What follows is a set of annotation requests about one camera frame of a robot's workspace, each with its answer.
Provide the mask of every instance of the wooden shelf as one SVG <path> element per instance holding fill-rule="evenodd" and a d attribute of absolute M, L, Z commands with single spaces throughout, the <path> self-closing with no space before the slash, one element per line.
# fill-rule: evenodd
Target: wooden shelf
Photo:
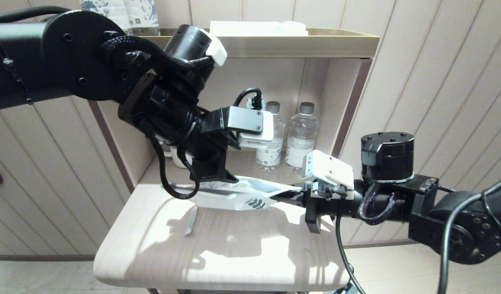
<path fill-rule="evenodd" d="M 164 48 L 176 29 L 144 37 Z M 307 28 L 304 37 L 220 37 L 228 58 L 373 58 L 379 37 L 364 33 Z"/>

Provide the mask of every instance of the white mug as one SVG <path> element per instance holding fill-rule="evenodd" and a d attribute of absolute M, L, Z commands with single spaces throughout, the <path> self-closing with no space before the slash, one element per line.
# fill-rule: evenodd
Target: white mug
<path fill-rule="evenodd" d="M 179 167 L 180 169 L 186 169 L 187 167 L 185 165 L 183 165 L 181 160 L 178 158 L 178 154 L 177 154 L 178 149 L 176 149 L 176 147 L 174 147 L 174 146 L 169 146 L 169 148 L 170 148 L 170 152 L 168 152 L 168 151 L 163 152 L 165 157 L 172 158 L 172 162 L 174 162 L 174 164 L 176 164 L 176 166 Z M 187 162 L 192 164 L 192 157 L 189 154 L 185 154 L 185 158 L 187 158 Z"/>

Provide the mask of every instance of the black cylinder joint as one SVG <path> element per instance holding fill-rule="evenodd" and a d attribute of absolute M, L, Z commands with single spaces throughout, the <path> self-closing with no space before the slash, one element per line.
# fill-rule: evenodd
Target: black cylinder joint
<path fill-rule="evenodd" d="M 414 136 L 378 132 L 361 138 L 361 175 L 378 183 L 402 183 L 414 177 Z"/>

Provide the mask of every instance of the plastic bottle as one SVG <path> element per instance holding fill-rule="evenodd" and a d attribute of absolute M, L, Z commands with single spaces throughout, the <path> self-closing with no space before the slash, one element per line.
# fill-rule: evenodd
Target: plastic bottle
<path fill-rule="evenodd" d="M 273 114 L 274 119 L 274 139 L 266 149 L 256 150 L 256 162 L 264 172 L 271 172 L 278 169 L 282 158 L 282 147 L 285 133 L 285 122 L 280 117 L 280 104 L 276 101 L 267 102 L 265 108 Z"/>
<path fill-rule="evenodd" d="M 135 36 L 159 36 L 159 23 L 154 0 L 123 0 L 132 33 Z"/>
<path fill-rule="evenodd" d="M 300 105 L 300 113 L 290 119 L 285 166 L 292 172 L 299 173 L 303 158 L 314 150 L 320 123 L 313 113 L 314 104 L 303 102 Z"/>
<path fill-rule="evenodd" d="M 80 0 L 83 11 L 99 13 L 115 22 L 128 36 L 132 36 L 129 17 L 123 0 Z"/>

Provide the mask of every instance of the bottle cap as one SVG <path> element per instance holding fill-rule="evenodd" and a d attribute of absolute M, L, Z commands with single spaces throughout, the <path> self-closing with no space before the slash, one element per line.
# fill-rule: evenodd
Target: bottle cap
<path fill-rule="evenodd" d="M 310 115 L 314 112 L 314 103 L 310 102 L 301 102 L 300 112 L 304 115 Z"/>
<path fill-rule="evenodd" d="M 269 102 L 267 102 L 267 106 L 265 107 L 265 110 L 267 110 L 273 114 L 278 114 L 280 112 L 280 104 L 277 101 L 269 101 Z"/>

